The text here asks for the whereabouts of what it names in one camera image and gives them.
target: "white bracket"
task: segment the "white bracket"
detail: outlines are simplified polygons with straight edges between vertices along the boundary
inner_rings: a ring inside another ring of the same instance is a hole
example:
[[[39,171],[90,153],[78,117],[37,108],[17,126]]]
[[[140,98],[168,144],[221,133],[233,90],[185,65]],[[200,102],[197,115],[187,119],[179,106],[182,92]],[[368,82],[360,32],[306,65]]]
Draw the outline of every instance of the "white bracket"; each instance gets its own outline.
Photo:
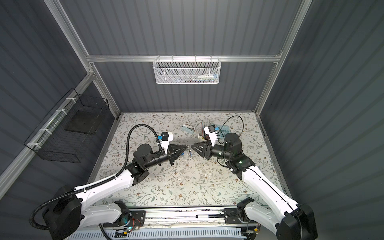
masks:
[[[76,103],[76,98],[66,98],[66,99],[71,99]]]
[[[212,147],[216,144],[216,141],[217,141],[217,132],[216,132],[217,130],[218,130],[218,127],[216,127],[215,125],[204,128],[205,134],[208,134],[209,139],[211,140]]]
[[[277,223],[280,224],[281,221],[277,219],[272,210],[266,209],[256,202],[248,203],[244,210],[248,217],[251,216],[252,220],[260,223],[262,226],[276,234],[277,229],[275,225]]]
[[[37,146],[38,149],[41,148],[40,143],[27,143],[27,145]]]
[[[160,141],[161,147],[164,149],[164,152],[167,154],[169,142],[173,140],[173,133],[168,132],[168,140],[167,141]]]
[[[57,109],[56,111],[62,111],[65,113],[65,115],[67,115],[67,113],[65,112],[65,109]]]
[[[99,223],[115,222],[121,215],[120,207],[116,203],[91,206],[81,211],[84,218],[80,221],[79,229]]]
[[[49,131],[49,129],[48,129],[48,128],[46,128],[46,129],[39,129],[39,131],[46,131],[47,133],[49,133],[49,135],[52,135],[52,132],[51,132],[51,131]]]

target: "aluminum frame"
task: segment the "aluminum frame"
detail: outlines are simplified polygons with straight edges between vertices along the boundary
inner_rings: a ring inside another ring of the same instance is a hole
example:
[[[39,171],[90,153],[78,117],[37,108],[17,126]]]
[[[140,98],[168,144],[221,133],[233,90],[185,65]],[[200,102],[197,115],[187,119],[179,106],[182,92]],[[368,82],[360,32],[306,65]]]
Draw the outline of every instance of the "aluminum frame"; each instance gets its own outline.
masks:
[[[127,62],[127,63],[152,63],[154,59],[160,61],[221,61],[221,62],[274,62],[280,61],[279,55],[90,55],[86,59],[94,63]]]
[[[169,206],[156,206],[156,207],[129,207],[131,211],[146,211],[146,220],[142,228],[181,228],[181,227],[246,227],[258,226],[258,223],[234,223],[231,225],[225,224],[224,217],[217,218],[196,218],[197,215],[211,215],[221,214],[225,208],[236,208],[236,205],[222,205],[222,206],[186,206],[186,207],[169,207]],[[88,226],[82,230],[99,230],[98,227]]]
[[[264,138],[264,141],[265,141],[265,145],[266,145],[266,147],[268,149],[268,152],[269,152],[269,155],[271,157],[272,164],[275,167],[275,170],[276,170],[276,173],[277,173],[277,177],[279,178],[280,185],[281,185],[281,187],[283,189],[283,192],[285,192],[285,194],[287,196],[292,198],[292,195],[291,195],[291,192],[289,191],[287,182],[285,181],[284,175],[283,175],[283,173],[281,171],[279,162],[277,161],[275,152],[273,151],[271,142],[269,141],[268,135],[266,134],[263,122],[262,122],[262,120],[261,120],[259,115],[256,115],[256,119],[257,119],[257,123],[259,124],[260,129],[262,131],[262,135],[263,135],[263,138]]]
[[[82,94],[85,89],[91,84],[95,75],[93,73],[88,73],[82,81],[77,85],[74,91],[72,91],[69,96],[63,101],[63,103],[57,109],[63,109],[73,98],[78,94]],[[42,129],[47,128],[53,120],[58,116],[59,111],[55,111],[52,116],[46,121],[46,123],[42,126]],[[36,142],[42,135],[42,131],[38,131],[36,135],[31,139],[31,143]],[[28,147],[24,147],[23,150],[16,156],[16,158],[11,162],[11,164],[4,170],[4,172],[0,175],[0,199],[5,195],[8,189],[15,182],[17,177],[21,174],[21,172],[25,169],[25,167],[29,164],[32,158],[35,156],[35,152],[29,149]]]
[[[120,109],[117,106],[115,100],[113,99],[111,93],[109,92],[107,86],[105,85],[102,77],[99,74],[99,71],[97,70],[96,66],[88,62],[87,56],[88,51],[85,48],[83,42],[81,41],[79,35],[77,34],[74,26],[71,23],[71,20],[68,18],[68,15],[65,13],[65,10],[63,6],[61,5],[59,0],[44,0],[45,4],[47,5],[49,11],[55,18],[57,24],[60,26],[61,30],[63,31],[65,37],[71,44],[73,50],[75,51],[77,57],[81,61],[83,67],[87,72],[95,72],[97,79],[93,81],[95,86],[100,92],[100,95],[102,98],[105,98],[108,100],[109,108],[113,114],[113,116],[116,118],[120,115]]]
[[[312,3],[312,0],[302,0],[300,7],[296,13],[295,19],[291,25],[291,28],[288,32],[288,35],[285,39],[285,42],[283,44],[283,48],[281,50],[281,56],[280,61],[276,64],[276,66],[272,69],[272,72],[270,74],[270,77],[264,87],[263,93],[260,96],[260,99],[256,105],[255,112],[257,115],[260,115],[265,102],[271,93],[272,87],[275,84],[275,81],[277,77],[279,76],[279,73],[281,71],[281,68],[283,67],[283,64],[287,58],[287,55],[293,45],[293,42],[296,38],[297,33],[299,32],[299,29],[303,23],[303,20],[305,18],[305,15],[308,12],[308,9],[310,8]]]

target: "wire mesh basket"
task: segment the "wire mesh basket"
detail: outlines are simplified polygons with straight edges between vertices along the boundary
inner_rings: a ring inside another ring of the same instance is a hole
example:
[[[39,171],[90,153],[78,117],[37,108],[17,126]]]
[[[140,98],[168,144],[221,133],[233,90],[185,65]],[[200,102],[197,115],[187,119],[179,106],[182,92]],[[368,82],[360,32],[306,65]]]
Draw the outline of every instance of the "wire mesh basket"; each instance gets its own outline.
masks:
[[[220,77],[219,61],[153,61],[156,83],[159,84],[217,84]]]
[[[45,129],[39,129],[36,142],[25,146],[44,160],[80,163],[88,145],[109,111],[108,101],[76,95]]]

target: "white wire basket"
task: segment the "white wire basket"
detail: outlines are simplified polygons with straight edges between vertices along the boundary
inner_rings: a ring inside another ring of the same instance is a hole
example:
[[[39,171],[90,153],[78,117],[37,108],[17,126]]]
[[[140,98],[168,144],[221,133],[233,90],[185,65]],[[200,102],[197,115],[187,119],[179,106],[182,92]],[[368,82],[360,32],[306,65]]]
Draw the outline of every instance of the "white wire basket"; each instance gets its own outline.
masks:
[[[217,84],[221,62],[218,61],[153,61],[158,84]]]

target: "light blue object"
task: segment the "light blue object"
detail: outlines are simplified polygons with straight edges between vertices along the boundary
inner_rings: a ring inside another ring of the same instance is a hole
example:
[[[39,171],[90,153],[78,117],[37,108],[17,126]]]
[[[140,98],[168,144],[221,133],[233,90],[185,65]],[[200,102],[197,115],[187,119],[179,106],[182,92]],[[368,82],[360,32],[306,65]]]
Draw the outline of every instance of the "light blue object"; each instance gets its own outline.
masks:
[[[187,132],[189,134],[193,134],[193,132],[194,132],[192,129],[189,129],[189,128],[184,127],[184,126],[181,126],[181,130],[183,130],[184,132]]]
[[[231,132],[230,128],[227,125],[216,125],[221,131],[217,133],[217,138],[220,139],[221,141],[224,140],[224,136]]]

